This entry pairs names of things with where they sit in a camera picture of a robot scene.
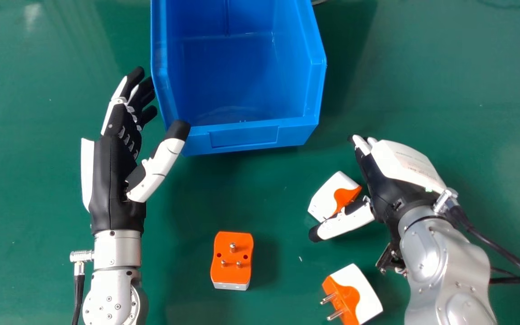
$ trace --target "green surface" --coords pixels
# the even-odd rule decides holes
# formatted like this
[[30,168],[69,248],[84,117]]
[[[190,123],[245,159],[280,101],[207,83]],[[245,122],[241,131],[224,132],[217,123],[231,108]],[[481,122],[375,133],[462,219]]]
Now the green surface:
[[[346,142],[353,132],[425,153],[473,222],[520,256],[520,1],[330,0],[316,16],[329,65],[309,142],[180,158],[151,198],[142,267],[149,325],[323,325],[332,309],[318,304],[320,283],[353,262],[384,305],[370,324],[402,323],[406,281],[374,268],[388,239],[382,225],[307,238],[315,221],[306,208],[320,184],[337,170],[362,181]],[[146,0],[0,0],[2,325],[71,319],[68,255],[93,246],[80,137],[97,137],[120,78],[149,65],[149,17]],[[162,136],[156,120],[144,147]],[[219,230],[254,235],[247,292],[212,288]],[[520,324],[519,286],[492,288],[491,301],[500,323]]]

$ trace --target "robotic arm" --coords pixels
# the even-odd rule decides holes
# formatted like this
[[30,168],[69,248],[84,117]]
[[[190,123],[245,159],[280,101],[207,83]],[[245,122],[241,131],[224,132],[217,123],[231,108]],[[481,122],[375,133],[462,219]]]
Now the robotic arm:
[[491,279],[485,251],[458,228],[475,235],[520,268],[520,260],[474,229],[429,159],[404,144],[353,135],[355,157],[370,197],[354,201],[312,228],[316,242],[373,220],[386,224],[390,243],[376,266],[405,276],[411,298],[405,324],[496,324],[488,286],[520,283],[519,276]]
[[[154,106],[144,109],[155,95],[151,78],[143,79],[141,67],[125,76],[111,97],[99,140],[81,140],[81,191],[91,214],[94,249],[70,254],[76,287],[72,325],[78,323],[80,309],[87,325],[145,323],[148,306],[139,268],[146,200],[176,161],[190,125],[175,121],[149,158],[138,165],[140,132],[157,114]],[[93,274],[83,300],[88,261],[93,261]]]

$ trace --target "metal prong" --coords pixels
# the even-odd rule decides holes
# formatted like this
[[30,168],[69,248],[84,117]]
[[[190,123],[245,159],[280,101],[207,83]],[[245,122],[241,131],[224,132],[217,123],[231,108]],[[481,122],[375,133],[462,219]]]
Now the metal prong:
[[329,294],[328,296],[324,297],[324,299],[320,300],[320,304],[324,305],[324,304],[330,302],[330,300],[332,300],[332,298],[334,298],[334,297],[336,297],[336,293],[333,292],[333,293]]
[[326,320],[327,320],[327,321],[331,321],[331,320],[337,318],[338,316],[342,315],[342,313],[343,313],[342,310],[340,310],[340,311],[335,311],[334,313],[332,313],[332,315],[326,317]]

